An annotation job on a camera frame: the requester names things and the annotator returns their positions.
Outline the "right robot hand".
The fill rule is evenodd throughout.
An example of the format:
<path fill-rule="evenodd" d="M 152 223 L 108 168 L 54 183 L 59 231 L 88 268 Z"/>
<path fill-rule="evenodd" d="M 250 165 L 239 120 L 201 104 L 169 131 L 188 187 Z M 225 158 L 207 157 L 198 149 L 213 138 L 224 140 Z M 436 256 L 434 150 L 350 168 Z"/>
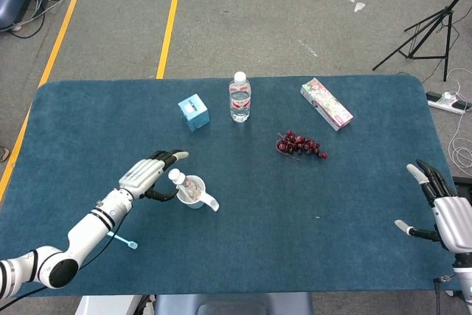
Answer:
<path fill-rule="evenodd" d="M 435 220 L 435 230 L 418 229 L 402 220 L 395 226 L 411 237 L 442 243 L 449 252 L 471 252 L 471 203 L 457 195 L 441 172 L 421 159 L 406 169 L 420 185 Z"/>

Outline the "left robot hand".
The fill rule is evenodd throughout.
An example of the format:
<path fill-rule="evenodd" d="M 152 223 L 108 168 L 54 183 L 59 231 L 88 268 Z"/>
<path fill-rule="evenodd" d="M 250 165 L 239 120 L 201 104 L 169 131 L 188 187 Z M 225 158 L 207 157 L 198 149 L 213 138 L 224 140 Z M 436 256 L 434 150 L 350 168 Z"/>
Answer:
<path fill-rule="evenodd" d="M 188 156 L 184 150 L 155 151 L 150 157 L 139 160 L 119 179 L 119 188 L 128 191 L 134 199 L 146 197 L 160 202 L 170 201 L 178 193 L 176 188 L 170 193 L 160 193 L 154 190 L 154 186 L 172 164 Z"/>

